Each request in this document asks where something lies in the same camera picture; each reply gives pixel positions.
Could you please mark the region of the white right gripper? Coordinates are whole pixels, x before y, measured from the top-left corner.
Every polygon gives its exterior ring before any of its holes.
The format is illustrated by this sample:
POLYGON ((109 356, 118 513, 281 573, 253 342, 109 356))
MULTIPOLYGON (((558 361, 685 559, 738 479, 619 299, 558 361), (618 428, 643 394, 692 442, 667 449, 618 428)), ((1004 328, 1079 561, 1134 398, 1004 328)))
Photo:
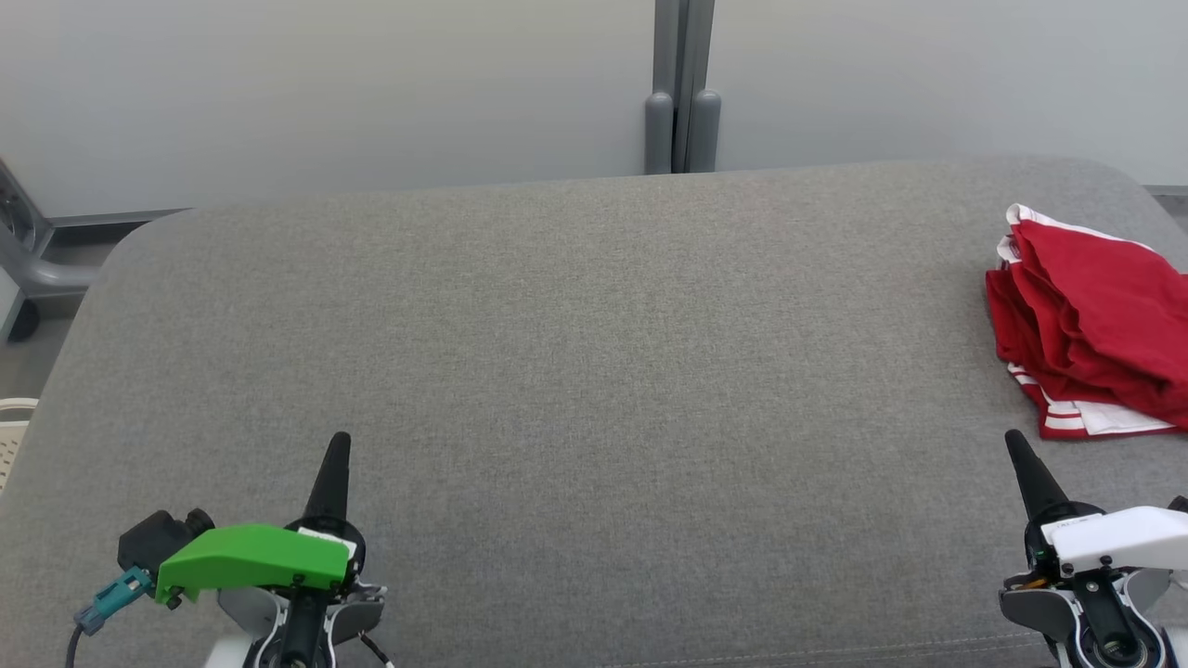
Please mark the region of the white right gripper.
POLYGON ((1140 505, 1078 517, 1075 504, 1040 460, 1026 435, 1010 429, 1004 441, 1026 519, 1040 523, 1040 537, 1051 547, 1059 573, 1075 575, 1100 568, 1188 572, 1187 512, 1140 505))

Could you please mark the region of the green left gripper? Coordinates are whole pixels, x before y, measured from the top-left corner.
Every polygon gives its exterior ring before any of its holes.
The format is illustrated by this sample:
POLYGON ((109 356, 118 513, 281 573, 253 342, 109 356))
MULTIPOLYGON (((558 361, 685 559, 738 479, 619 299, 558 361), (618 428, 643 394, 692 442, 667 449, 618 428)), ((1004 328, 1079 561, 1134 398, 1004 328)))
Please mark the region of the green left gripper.
MULTIPOLYGON (((348 431, 335 431, 327 445, 305 504, 305 519, 347 519, 350 447, 348 431)), ((213 590, 310 588, 334 591, 347 585, 366 559, 366 542, 352 525, 345 537, 301 528, 239 524, 201 532, 160 566, 154 601, 195 600, 213 590)))

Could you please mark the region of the red shorts with white stripe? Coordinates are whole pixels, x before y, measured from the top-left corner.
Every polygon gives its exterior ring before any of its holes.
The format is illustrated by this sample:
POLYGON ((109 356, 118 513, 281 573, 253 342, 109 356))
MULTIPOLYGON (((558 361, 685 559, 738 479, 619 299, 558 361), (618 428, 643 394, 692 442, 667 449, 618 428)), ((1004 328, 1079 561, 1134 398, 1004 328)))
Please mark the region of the red shorts with white stripe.
POLYGON ((1188 434, 1188 275, 1149 246, 1022 204, 985 275, 1001 363, 1056 401, 1123 405, 1188 434))

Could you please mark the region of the grey fabric sofa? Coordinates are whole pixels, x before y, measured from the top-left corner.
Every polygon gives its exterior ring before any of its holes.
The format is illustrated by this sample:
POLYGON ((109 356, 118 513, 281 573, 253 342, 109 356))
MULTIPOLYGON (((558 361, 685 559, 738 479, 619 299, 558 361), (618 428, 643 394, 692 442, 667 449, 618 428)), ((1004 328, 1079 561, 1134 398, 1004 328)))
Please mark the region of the grey fabric sofa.
POLYGON ((348 431, 406 668, 1015 668, 984 275, 1007 207, 1188 233, 1069 158, 191 209, 108 256, 0 494, 0 668, 62 668, 124 530, 283 524, 348 431))

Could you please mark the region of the cream perforated laundry basket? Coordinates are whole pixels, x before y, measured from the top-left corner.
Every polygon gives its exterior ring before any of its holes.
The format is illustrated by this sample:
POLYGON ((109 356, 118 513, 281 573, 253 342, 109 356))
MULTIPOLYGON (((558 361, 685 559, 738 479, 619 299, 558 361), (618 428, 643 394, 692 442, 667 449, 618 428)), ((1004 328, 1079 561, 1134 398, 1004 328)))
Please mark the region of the cream perforated laundry basket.
POLYGON ((15 455, 39 401, 15 397, 0 399, 0 494, 10 483, 15 455))

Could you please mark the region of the grey metal frame leg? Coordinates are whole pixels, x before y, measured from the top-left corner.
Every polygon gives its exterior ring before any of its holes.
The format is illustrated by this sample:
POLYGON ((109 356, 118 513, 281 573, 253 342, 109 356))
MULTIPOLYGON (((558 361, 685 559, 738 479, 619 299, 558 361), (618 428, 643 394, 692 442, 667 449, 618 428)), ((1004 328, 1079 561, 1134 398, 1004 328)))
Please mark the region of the grey metal frame leg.
POLYGON ((42 326, 42 301, 78 300, 86 294, 97 269, 52 261, 45 254, 55 245, 95 240, 91 225, 51 223, 0 160, 0 342, 32 338, 42 326))

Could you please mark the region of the grey partition post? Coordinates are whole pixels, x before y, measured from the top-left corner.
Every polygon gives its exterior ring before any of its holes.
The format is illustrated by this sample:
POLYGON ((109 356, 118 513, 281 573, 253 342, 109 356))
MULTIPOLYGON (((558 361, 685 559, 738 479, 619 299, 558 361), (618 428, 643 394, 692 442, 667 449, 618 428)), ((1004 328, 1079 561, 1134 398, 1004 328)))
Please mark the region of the grey partition post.
POLYGON ((716 0, 689 0, 684 65, 688 101, 683 103, 687 174, 710 174, 716 168, 722 97, 707 86, 714 11, 716 0))
POLYGON ((688 0, 655 0, 651 93, 644 102, 644 172, 672 174, 688 0))

